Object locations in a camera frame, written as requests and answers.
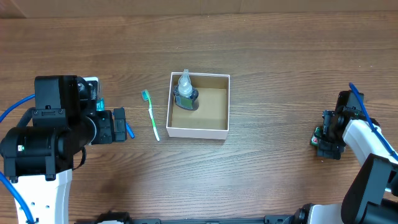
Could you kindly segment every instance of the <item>white cardboard box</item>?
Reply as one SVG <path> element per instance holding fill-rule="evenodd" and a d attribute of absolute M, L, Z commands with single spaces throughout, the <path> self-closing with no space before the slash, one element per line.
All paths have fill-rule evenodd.
<path fill-rule="evenodd" d="M 189 73 L 199 91 L 199 109 L 184 110 L 175 105 L 173 89 L 182 72 L 172 72 L 166 129 L 170 137 L 226 139 L 229 131 L 229 75 Z"/>

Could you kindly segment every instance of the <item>wooden table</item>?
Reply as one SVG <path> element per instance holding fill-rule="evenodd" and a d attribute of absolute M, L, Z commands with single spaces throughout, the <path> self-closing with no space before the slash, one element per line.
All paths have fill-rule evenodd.
<path fill-rule="evenodd" d="M 309 145 L 349 82 L 398 147 L 397 37 L 398 12 L 0 20 L 0 108 L 32 94 L 36 76 L 65 74 L 99 77 L 106 106 L 125 107 L 136 138 L 88 147 L 73 173 L 71 223 L 110 209 L 161 219 L 294 213 L 341 202 L 359 171 L 351 149 L 334 161 Z M 226 141 L 168 137 L 170 73 L 184 68 L 231 75 Z M 1 138 L 33 105 L 0 124 Z M 0 223 L 16 223 L 2 185 L 0 202 Z"/>

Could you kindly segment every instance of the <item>green toothbrush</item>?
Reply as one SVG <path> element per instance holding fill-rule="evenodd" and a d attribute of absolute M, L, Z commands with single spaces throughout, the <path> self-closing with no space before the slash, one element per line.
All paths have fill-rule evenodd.
<path fill-rule="evenodd" d="M 156 124 L 155 124 L 155 119 L 154 119 L 154 112 L 152 111 L 152 102 L 150 100 L 150 95 L 149 95 L 148 90 L 142 90 L 141 95 L 142 95 L 142 99 L 144 101 L 149 102 L 149 109 L 148 109 L 149 116 L 150 116 L 150 119 L 152 120 L 152 126 L 154 127 L 154 133 L 155 133 L 156 140 L 160 141 L 159 134 L 157 134 Z"/>

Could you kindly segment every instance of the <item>blue cable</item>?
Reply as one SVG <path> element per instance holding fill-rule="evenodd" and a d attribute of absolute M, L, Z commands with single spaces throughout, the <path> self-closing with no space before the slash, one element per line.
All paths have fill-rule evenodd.
<path fill-rule="evenodd" d="M 35 95 L 32 94 L 26 98 L 21 99 L 20 101 L 18 101 L 16 104 L 10 106 L 10 108 L 8 108 L 1 116 L 0 116 L 0 123 L 4 120 L 4 118 L 6 118 L 7 114 L 9 114 L 13 109 L 17 108 L 19 105 L 25 103 L 26 101 L 29 101 L 31 99 L 35 98 Z"/>
<path fill-rule="evenodd" d="M 362 112 L 364 113 L 365 117 L 366 117 L 366 121 L 368 121 L 369 123 L 369 127 L 371 128 L 372 132 L 377 136 L 377 138 L 379 138 L 379 140 L 383 143 L 384 147 L 386 147 L 388 153 L 396 160 L 398 161 L 398 155 L 397 153 L 391 148 L 390 144 L 387 142 L 387 140 L 385 139 L 385 137 L 383 137 L 377 130 L 376 128 L 373 126 L 372 120 L 369 117 L 368 112 L 366 111 L 365 105 L 363 103 L 363 101 L 361 100 L 361 97 L 359 96 L 359 91 L 358 89 L 355 87 L 355 85 L 353 83 L 349 83 L 349 87 L 351 88 L 351 91 L 354 93 L 356 99 L 359 101 L 359 104 L 361 105 L 362 108 Z"/>
<path fill-rule="evenodd" d="M 133 133 L 133 131 L 132 131 L 132 129 L 131 129 L 129 123 L 127 123 L 127 122 L 126 122 L 126 130 L 127 130 L 127 132 L 129 133 L 130 138 L 134 139 L 134 138 L 136 137 L 136 136 L 134 135 L 134 133 Z"/>
<path fill-rule="evenodd" d="M 0 180 L 4 184 L 4 186 L 6 186 L 8 191 L 10 191 L 12 196 L 14 196 L 14 198 L 17 200 L 17 202 L 19 203 L 19 205 L 25 212 L 28 224 L 34 224 L 35 220 L 33 219 L 33 216 L 29 210 L 29 207 L 27 206 L 27 204 L 25 203 L 25 201 L 21 197 L 21 195 L 18 193 L 18 191 L 14 188 L 14 186 L 12 186 L 12 184 L 7 180 L 7 177 L 2 172 L 0 172 Z"/>

